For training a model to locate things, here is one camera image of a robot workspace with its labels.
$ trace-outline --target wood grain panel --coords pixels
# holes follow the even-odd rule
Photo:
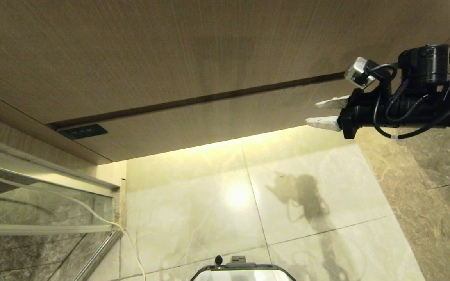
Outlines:
[[[114,160],[126,160],[305,124],[308,117],[337,115],[318,101],[351,94],[346,80],[243,96],[99,123],[109,133],[78,139]]]
[[[109,159],[60,135],[44,124],[23,114],[1,100],[0,121],[5,123],[4,125],[0,125],[0,142],[11,144],[16,149],[27,150],[28,152],[32,151],[32,153],[36,153],[36,156],[39,155],[40,157],[44,157],[49,160],[54,157],[53,155],[55,155],[57,158],[64,158],[71,162],[84,162],[82,165],[85,166],[91,166],[92,164],[100,165],[111,162]],[[4,137],[5,130],[20,130],[20,137],[18,135],[13,135],[13,139],[7,139]]]
[[[96,166],[0,122],[0,151],[81,178],[96,175]]]
[[[0,1],[0,98],[42,123],[393,62],[450,1]]]

